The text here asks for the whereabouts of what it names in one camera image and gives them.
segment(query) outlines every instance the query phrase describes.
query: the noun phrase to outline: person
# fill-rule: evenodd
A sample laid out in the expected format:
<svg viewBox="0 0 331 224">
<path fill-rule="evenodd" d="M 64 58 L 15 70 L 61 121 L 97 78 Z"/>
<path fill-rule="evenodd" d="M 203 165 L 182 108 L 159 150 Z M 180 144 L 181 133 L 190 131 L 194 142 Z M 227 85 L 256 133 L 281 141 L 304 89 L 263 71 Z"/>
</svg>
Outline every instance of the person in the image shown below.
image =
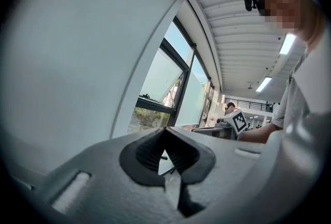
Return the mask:
<svg viewBox="0 0 331 224">
<path fill-rule="evenodd" d="M 261 15 L 268 17 L 277 27 L 294 34 L 306 44 L 306 51 L 299 59 L 287 79 L 287 85 L 277 114 L 261 129 L 244 131 L 238 140 L 266 143 L 274 131 L 286 129 L 297 118 L 307 116 L 310 111 L 307 102 L 297 86 L 293 73 L 312 51 L 328 45 L 329 26 L 325 15 L 312 0 L 258 0 Z"/>
<path fill-rule="evenodd" d="M 230 110 L 228 108 L 225 108 L 225 112 L 224 112 L 224 116 L 226 116 L 227 114 L 230 114 Z"/>
<path fill-rule="evenodd" d="M 248 131 L 249 127 L 250 127 L 250 123 L 247 124 L 247 127 L 245 128 L 245 131 Z"/>
<path fill-rule="evenodd" d="M 239 110 L 238 108 L 236 108 L 236 105 L 233 102 L 229 102 L 227 106 L 228 106 L 228 112 L 225 113 L 225 115 L 236 112 L 236 111 Z"/>
</svg>

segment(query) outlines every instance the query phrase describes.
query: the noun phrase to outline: open window pane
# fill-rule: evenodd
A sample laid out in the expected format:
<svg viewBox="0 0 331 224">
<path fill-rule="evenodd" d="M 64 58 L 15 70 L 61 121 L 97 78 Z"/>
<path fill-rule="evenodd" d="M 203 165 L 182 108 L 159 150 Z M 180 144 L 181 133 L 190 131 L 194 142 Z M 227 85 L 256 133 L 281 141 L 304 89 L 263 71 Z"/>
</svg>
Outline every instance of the open window pane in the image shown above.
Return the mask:
<svg viewBox="0 0 331 224">
<path fill-rule="evenodd" d="M 200 122 L 205 95 L 205 88 L 195 74 L 191 72 L 183 103 L 176 121 L 176 127 L 196 125 Z"/>
<path fill-rule="evenodd" d="M 128 134 L 166 126 L 170 114 L 135 107 L 128 128 Z"/>
<path fill-rule="evenodd" d="M 201 85 L 206 90 L 208 79 L 207 79 L 207 76 L 206 76 L 205 72 L 203 71 L 202 66 L 201 66 L 201 64 L 200 64 L 200 62 L 199 62 L 199 60 L 197 59 L 196 56 L 194 57 L 194 60 L 193 60 L 192 72 L 194 73 L 196 78 L 199 80 Z"/>
<path fill-rule="evenodd" d="M 182 33 L 179 31 L 174 22 L 171 22 L 168 31 L 164 38 L 172 45 L 172 47 L 178 52 L 183 60 L 186 61 L 190 45 L 185 40 Z"/>
<path fill-rule="evenodd" d="M 175 84 L 171 87 L 170 91 L 168 92 L 168 94 L 165 96 L 165 98 L 163 99 L 162 104 L 164 106 L 167 107 L 175 107 L 175 96 L 176 93 L 179 92 L 180 90 L 180 86 L 182 85 L 184 80 L 184 74 L 182 74 L 178 80 L 175 82 Z"/>
<path fill-rule="evenodd" d="M 149 68 L 140 95 L 158 103 L 164 102 L 182 73 L 182 69 L 159 49 Z"/>
</svg>

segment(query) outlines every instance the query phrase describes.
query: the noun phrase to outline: ceiling light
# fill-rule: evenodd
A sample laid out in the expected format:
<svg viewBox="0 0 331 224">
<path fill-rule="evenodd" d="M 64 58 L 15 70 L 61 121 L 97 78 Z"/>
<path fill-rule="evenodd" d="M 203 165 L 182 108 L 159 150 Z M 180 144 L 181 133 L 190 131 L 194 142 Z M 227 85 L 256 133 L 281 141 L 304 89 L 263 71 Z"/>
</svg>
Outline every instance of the ceiling light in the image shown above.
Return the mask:
<svg viewBox="0 0 331 224">
<path fill-rule="evenodd" d="M 262 91 L 265 88 L 265 86 L 267 86 L 267 84 L 269 83 L 269 81 L 271 81 L 271 77 L 265 77 L 264 81 L 261 83 L 261 85 L 257 89 L 257 92 Z"/>
<path fill-rule="evenodd" d="M 287 34 L 279 53 L 286 55 L 289 52 L 294 40 L 295 40 L 295 35 Z"/>
</svg>

